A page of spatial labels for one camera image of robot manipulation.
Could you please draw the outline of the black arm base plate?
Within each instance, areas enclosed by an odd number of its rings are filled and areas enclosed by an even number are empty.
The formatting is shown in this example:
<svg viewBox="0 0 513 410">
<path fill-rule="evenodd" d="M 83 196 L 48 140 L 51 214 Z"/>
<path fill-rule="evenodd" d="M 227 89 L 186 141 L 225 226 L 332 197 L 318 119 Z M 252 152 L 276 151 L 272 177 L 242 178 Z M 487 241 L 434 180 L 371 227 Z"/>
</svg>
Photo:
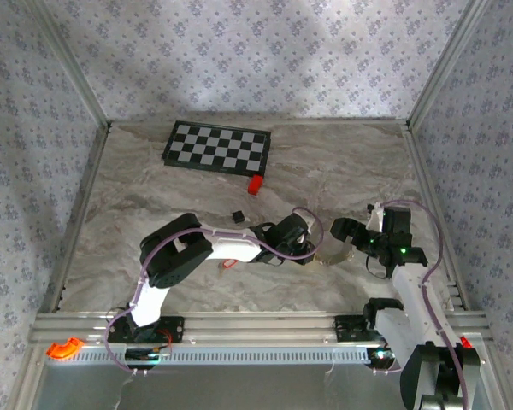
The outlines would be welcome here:
<svg viewBox="0 0 513 410">
<path fill-rule="evenodd" d="M 377 330 L 370 328 L 369 321 L 362 314 L 337 315 L 333 328 L 338 343 L 385 341 Z"/>
<path fill-rule="evenodd" d="M 146 326 L 136 326 L 132 315 L 119 318 L 109 331 L 109 343 L 181 343 L 185 318 L 182 316 L 161 316 Z"/>
</svg>

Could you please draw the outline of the circuit board with green light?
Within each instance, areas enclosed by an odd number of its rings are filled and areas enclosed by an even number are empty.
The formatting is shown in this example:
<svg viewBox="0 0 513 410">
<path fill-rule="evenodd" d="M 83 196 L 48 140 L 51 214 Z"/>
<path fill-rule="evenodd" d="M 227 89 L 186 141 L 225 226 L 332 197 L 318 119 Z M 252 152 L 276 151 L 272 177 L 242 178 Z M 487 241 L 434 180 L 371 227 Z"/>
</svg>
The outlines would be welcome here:
<svg viewBox="0 0 513 410">
<path fill-rule="evenodd" d="M 368 348 L 368 367 L 378 371 L 389 370 L 395 363 L 395 355 L 389 348 Z"/>
</svg>

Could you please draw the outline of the orange curved plastic part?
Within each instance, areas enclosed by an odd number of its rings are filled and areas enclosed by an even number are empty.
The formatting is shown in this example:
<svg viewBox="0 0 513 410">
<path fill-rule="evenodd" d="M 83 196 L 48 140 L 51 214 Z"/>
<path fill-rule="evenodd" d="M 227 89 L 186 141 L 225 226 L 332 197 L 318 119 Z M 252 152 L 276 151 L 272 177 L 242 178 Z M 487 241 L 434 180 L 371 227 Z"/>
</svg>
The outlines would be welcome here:
<svg viewBox="0 0 513 410">
<path fill-rule="evenodd" d="M 46 355 L 52 360 L 68 360 L 77 355 L 85 344 L 77 337 L 70 337 L 63 344 L 52 343 L 46 350 Z"/>
</svg>

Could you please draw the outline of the black grey chessboard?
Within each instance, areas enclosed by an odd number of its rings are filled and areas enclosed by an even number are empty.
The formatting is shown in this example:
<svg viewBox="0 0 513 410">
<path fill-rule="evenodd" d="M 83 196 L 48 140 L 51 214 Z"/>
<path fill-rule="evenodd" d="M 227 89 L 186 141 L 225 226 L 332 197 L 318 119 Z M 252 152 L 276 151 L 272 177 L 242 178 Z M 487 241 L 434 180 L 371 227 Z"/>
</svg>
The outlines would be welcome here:
<svg viewBox="0 0 513 410">
<path fill-rule="evenodd" d="M 271 132 L 178 120 L 162 152 L 166 166 L 252 177 L 265 174 Z"/>
</svg>

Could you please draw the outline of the aluminium frame post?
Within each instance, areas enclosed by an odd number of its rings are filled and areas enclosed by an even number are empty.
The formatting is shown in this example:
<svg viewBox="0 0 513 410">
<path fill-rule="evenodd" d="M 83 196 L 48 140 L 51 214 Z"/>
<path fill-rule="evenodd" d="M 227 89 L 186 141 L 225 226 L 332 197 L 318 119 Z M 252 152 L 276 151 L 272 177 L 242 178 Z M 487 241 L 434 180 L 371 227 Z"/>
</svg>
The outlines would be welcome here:
<svg viewBox="0 0 513 410">
<path fill-rule="evenodd" d="M 42 347 L 29 347 L 21 362 L 5 410 L 32 410 L 45 363 Z"/>
<path fill-rule="evenodd" d="M 421 126 L 421 123 L 428 114 L 440 90 L 448 80 L 458 58 L 473 36 L 482 16 L 490 6 L 491 1 L 492 0 L 468 0 L 430 77 L 424 85 L 421 95 L 418 97 L 407 119 L 407 127 L 410 132 L 416 132 Z"/>
<path fill-rule="evenodd" d="M 110 121 L 104 113 L 97 97 L 90 87 L 81 65 L 62 34 L 59 24 L 54 19 L 44 0 L 22 0 L 37 22 L 46 41 L 55 53 L 57 60 L 72 82 L 74 89 L 87 107 L 92 118 L 100 128 L 109 129 Z"/>
<path fill-rule="evenodd" d="M 513 410 L 513 392 L 492 340 L 481 343 L 481 377 L 492 410 Z"/>
</svg>

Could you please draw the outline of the aluminium frame rail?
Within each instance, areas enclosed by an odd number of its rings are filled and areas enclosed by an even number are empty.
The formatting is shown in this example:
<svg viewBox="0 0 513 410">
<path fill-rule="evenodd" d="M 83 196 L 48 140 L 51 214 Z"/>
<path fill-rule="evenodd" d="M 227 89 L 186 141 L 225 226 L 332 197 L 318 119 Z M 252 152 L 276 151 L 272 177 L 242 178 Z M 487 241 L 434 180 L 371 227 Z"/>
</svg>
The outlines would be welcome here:
<svg viewBox="0 0 513 410">
<path fill-rule="evenodd" d="M 62 292 L 65 289 L 65 283 L 68 276 L 68 269 L 74 257 L 74 250 L 78 241 L 81 226 L 85 221 L 91 190 L 103 155 L 106 140 L 109 135 L 110 126 L 111 122 L 108 121 L 104 126 L 99 126 L 97 128 L 95 140 L 92 144 L 91 150 L 89 151 L 85 171 L 82 174 L 80 187 L 75 197 L 72 213 L 68 220 L 65 236 L 59 248 L 59 260 L 54 265 L 53 271 L 50 275 L 50 282 L 44 294 L 44 299 L 38 313 L 56 313 L 59 310 Z"/>
<path fill-rule="evenodd" d="M 181 345 L 319 346 L 335 344 L 334 315 L 324 312 L 182 313 Z M 29 334 L 31 345 L 78 337 L 91 346 L 103 341 L 111 316 L 101 312 L 40 313 Z"/>
<path fill-rule="evenodd" d="M 217 125 L 235 125 L 258 123 L 264 125 L 272 124 L 331 124 L 331 123 L 350 123 L 350 124 L 395 124 L 405 126 L 408 120 L 405 118 L 395 118 L 391 116 L 310 116 L 297 117 L 294 114 L 285 112 L 267 113 L 267 112 L 235 112 L 235 111 L 188 111 L 183 114 L 158 113 L 137 114 L 126 119 L 109 119 L 112 126 L 169 126 L 177 120 L 189 122 L 198 122 Z"/>
<path fill-rule="evenodd" d="M 410 159 L 413 162 L 418 184 L 420 186 L 423 204 L 433 212 L 439 225 L 440 234 L 442 237 L 443 249 L 443 262 L 445 266 L 445 274 L 448 279 L 457 287 L 458 298 L 460 302 L 455 306 L 455 309 L 472 310 L 469 294 L 465 289 L 463 278 L 459 272 L 459 265 L 457 257 L 453 249 L 453 243 L 450 238 L 448 228 L 445 223 L 445 218 L 441 212 L 439 198 L 434 189 L 433 179 L 428 170 L 422 149 L 419 146 L 417 139 L 412 135 L 409 126 L 406 124 L 401 125 L 401 131 L 404 140 L 407 144 Z"/>
</svg>

